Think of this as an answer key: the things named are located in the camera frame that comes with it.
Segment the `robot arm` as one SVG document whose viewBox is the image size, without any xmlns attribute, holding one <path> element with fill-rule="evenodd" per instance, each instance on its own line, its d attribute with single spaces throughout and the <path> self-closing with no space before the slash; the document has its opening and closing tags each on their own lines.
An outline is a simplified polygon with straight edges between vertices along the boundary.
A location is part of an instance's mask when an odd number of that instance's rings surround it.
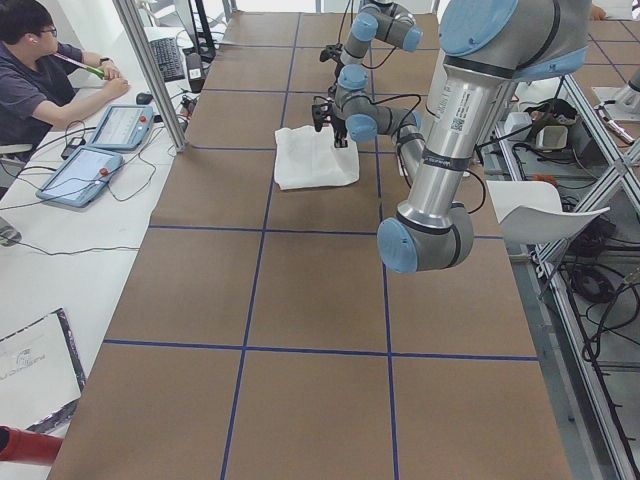
<svg viewBox="0 0 640 480">
<path fill-rule="evenodd" d="M 398 273 L 447 269 L 470 253 L 474 232 L 455 195 L 491 104 L 510 83 L 559 77 L 586 58 L 587 1 L 452 1 L 438 29 L 443 82 L 428 99 L 432 117 L 374 102 L 366 93 L 363 59 L 373 40 L 412 52 L 423 32 L 393 2 L 364 1 L 344 43 L 328 116 L 334 143 L 389 136 L 411 189 L 377 231 L 380 257 Z"/>
<path fill-rule="evenodd" d="M 374 39 L 414 52 L 423 35 L 414 16 L 404 6 L 395 2 L 361 1 L 338 62 L 361 64 Z"/>
</svg>

